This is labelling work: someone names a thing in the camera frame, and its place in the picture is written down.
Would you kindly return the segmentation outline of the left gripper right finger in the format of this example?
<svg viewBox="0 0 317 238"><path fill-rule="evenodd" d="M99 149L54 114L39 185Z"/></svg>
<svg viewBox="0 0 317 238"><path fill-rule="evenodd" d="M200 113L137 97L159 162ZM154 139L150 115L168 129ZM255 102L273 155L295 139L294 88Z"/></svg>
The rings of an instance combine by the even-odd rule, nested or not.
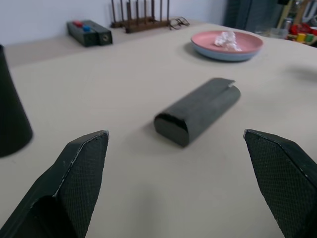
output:
<svg viewBox="0 0 317 238"><path fill-rule="evenodd" d="M286 238L317 236L317 165L295 142L246 129L259 189Z"/></svg>

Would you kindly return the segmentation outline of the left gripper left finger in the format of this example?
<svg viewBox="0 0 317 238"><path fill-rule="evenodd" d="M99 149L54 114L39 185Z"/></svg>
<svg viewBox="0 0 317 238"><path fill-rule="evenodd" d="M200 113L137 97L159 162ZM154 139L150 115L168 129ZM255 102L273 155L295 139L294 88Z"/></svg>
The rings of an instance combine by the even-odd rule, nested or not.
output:
<svg viewBox="0 0 317 238"><path fill-rule="evenodd" d="M101 189L107 130L69 142L0 230L2 238L84 238Z"/></svg>

